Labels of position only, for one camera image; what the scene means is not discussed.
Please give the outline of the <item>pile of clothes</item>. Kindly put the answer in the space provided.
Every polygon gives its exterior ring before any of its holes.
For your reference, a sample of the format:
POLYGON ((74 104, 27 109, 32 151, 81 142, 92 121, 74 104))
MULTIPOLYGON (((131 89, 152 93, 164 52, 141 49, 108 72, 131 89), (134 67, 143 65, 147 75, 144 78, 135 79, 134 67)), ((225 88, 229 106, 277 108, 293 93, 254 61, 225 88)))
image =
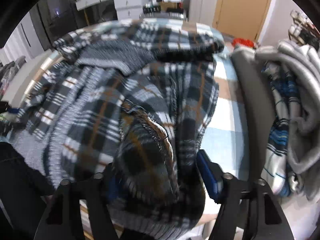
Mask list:
POLYGON ((319 54, 290 40, 255 52, 264 63, 276 118, 261 172, 274 194, 319 201, 319 54))

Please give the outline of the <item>red bag on floor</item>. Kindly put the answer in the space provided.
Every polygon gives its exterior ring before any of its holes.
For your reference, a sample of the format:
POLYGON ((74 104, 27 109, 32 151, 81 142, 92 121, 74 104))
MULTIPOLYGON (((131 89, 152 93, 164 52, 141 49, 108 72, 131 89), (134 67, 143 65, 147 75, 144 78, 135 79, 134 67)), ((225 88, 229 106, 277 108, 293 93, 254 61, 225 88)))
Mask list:
POLYGON ((251 40, 244 38, 234 38, 232 41, 232 46, 235 48, 236 46, 247 46, 249 48, 254 48, 255 43, 251 40))

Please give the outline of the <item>silver suitcase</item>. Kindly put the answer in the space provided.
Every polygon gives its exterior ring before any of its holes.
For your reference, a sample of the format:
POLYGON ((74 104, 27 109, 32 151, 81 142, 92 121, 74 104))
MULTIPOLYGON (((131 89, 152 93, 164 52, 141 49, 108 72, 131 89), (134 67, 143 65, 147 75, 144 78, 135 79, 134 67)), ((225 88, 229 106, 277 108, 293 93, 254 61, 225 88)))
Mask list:
POLYGON ((186 21, 186 14, 180 14, 178 12, 150 12, 146 14, 140 14, 140 19, 142 18, 162 18, 170 20, 183 20, 186 21))

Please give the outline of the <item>shoe rack with shoes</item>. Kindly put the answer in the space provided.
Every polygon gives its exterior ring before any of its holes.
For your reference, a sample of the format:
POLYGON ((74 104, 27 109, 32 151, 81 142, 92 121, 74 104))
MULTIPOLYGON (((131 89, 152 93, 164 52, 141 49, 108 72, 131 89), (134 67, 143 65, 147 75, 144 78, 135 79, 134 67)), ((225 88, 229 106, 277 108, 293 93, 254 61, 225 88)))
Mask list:
POLYGON ((289 40, 299 46, 310 45, 319 51, 319 30, 306 14, 293 10, 290 12, 293 23, 288 29, 289 40))

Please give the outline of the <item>wooden door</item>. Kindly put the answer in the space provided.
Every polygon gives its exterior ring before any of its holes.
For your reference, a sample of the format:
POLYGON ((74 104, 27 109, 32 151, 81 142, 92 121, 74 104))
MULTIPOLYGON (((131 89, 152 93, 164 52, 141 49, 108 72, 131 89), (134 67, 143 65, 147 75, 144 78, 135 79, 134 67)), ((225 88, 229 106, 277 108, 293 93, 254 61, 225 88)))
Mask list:
POLYGON ((256 41, 271 0, 217 0, 213 27, 223 34, 256 41))

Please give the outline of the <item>white tall cabinet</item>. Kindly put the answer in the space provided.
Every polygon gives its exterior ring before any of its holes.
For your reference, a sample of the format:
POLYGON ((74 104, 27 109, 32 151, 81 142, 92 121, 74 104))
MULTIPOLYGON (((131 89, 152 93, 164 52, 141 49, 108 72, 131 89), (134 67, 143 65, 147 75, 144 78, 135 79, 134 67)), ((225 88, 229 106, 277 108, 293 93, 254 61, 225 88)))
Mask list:
POLYGON ((188 21, 212 26, 217 0, 190 0, 188 21))

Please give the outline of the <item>black refrigerator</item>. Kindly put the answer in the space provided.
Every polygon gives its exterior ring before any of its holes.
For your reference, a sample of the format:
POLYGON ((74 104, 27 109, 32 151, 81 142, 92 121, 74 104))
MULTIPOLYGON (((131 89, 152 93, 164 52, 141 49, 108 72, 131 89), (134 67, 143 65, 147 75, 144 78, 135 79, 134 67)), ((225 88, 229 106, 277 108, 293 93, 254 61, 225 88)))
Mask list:
POLYGON ((39 0, 30 11, 40 44, 44 50, 66 33, 87 25, 75 0, 39 0))

